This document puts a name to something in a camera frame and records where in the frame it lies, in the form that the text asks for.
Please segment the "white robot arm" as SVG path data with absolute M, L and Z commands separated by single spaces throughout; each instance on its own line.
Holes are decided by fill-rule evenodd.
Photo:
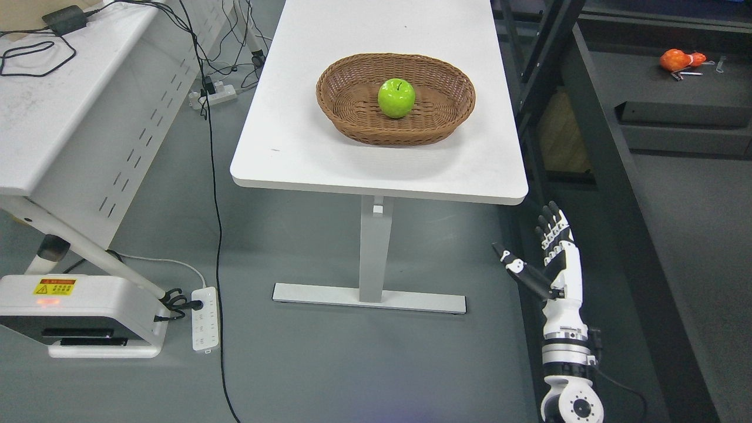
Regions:
M 543 341 L 543 380 L 549 386 L 540 404 L 543 422 L 604 422 L 593 387 L 596 363 L 587 337 L 561 333 Z

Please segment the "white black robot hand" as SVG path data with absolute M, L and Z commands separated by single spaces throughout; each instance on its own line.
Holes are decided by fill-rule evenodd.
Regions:
M 566 215 L 554 201 L 543 206 L 535 233 L 542 249 L 543 270 L 524 262 L 501 243 L 492 244 L 492 248 L 513 281 L 543 301 L 543 339 L 584 343 L 589 329 L 580 316 L 580 250 Z

